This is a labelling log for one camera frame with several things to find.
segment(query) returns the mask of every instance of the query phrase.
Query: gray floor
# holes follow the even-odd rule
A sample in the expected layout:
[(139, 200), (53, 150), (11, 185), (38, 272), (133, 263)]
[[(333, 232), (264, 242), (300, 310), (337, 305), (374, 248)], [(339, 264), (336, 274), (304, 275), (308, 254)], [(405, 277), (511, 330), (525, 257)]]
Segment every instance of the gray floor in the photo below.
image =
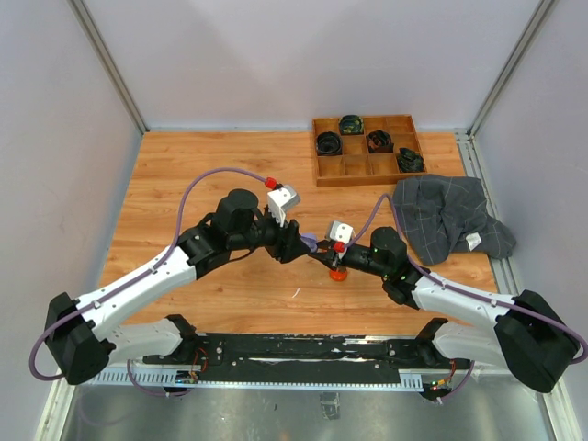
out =
[(325, 419), (313, 390), (194, 390), (166, 400), (127, 386), (78, 389), (91, 423), (127, 416), (81, 423), (74, 400), (62, 441), (554, 439), (540, 396), (502, 376), (471, 379), (443, 406), (412, 392), (342, 391), (337, 420)]

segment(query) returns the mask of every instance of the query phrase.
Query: folded cloth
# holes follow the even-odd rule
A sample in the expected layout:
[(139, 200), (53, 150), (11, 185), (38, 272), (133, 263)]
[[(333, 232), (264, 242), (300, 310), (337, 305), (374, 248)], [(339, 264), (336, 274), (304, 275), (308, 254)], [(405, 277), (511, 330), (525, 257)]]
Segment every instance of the folded cloth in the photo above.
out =
[(423, 175), (400, 181), (392, 197), (404, 235), (425, 265), (449, 253), (482, 251), (509, 257), (511, 232), (488, 215), (481, 181), (474, 177)]

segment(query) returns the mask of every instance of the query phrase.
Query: clothing tag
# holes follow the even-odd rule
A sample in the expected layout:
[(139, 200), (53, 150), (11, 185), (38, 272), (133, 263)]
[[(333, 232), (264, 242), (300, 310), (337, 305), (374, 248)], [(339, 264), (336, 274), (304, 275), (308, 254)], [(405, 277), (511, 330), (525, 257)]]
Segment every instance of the clothing tag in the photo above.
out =
[(474, 248), (476, 248), (481, 243), (481, 237), (478, 233), (473, 232), (466, 236), (466, 241), (468, 241), (469, 250), (474, 251)]

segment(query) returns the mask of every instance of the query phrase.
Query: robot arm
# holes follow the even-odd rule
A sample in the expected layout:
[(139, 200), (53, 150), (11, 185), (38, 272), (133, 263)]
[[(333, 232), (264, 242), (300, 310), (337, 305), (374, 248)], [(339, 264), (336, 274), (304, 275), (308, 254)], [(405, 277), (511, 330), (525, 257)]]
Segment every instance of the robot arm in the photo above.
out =
[[(235, 189), (220, 201), (214, 213), (183, 232), (171, 253), (167, 247), (125, 277), (77, 299), (70, 299), (66, 293), (55, 297), (45, 329), (73, 311), (87, 309), (45, 341), (67, 381), (83, 383), (114, 362), (174, 353), (194, 334), (194, 328), (181, 316), (149, 324), (121, 324), (163, 294), (230, 263), (232, 252), (252, 253), (265, 247), (271, 257), (284, 264), (306, 255), (310, 249), (300, 238), (298, 223), (286, 221), (287, 211), (299, 202), (292, 187), (278, 186), (267, 194), (262, 213), (255, 194)], [(100, 302), (115, 290), (119, 290), (116, 296)]]
[(416, 310), (437, 311), (472, 326), (445, 319), (430, 322), (421, 338), (428, 343), (429, 358), (466, 358), (509, 368), (521, 382), (539, 392), (549, 392), (580, 349), (578, 341), (562, 330), (509, 305), (537, 312), (563, 324), (543, 298), (525, 290), (519, 296), (496, 294), (461, 285), (416, 266), (406, 244), (391, 227), (377, 228), (370, 246), (351, 244), (353, 229), (334, 222), (321, 251), (310, 256), (332, 273), (353, 268), (381, 277), (388, 296)]

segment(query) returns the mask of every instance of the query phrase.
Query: wooden box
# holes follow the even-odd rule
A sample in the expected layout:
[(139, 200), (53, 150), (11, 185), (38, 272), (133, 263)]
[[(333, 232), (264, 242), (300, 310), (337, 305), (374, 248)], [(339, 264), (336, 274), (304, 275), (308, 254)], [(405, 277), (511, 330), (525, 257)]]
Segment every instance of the wooden box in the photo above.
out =
[[(407, 177), (425, 175), (424, 172), (402, 173), (397, 156), (400, 148), (409, 148), (423, 155), (416, 137), (413, 117), (410, 115), (388, 115), (361, 117), (364, 121), (363, 135), (342, 135), (339, 132), (339, 118), (318, 118), (312, 121), (314, 142), (312, 160), (314, 179), (317, 187), (368, 186), (374, 184), (395, 184)], [(394, 143), (393, 153), (370, 153), (367, 135), (374, 130), (384, 130)], [(342, 154), (318, 156), (317, 137), (326, 131), (333, 131), (341, 137)]]

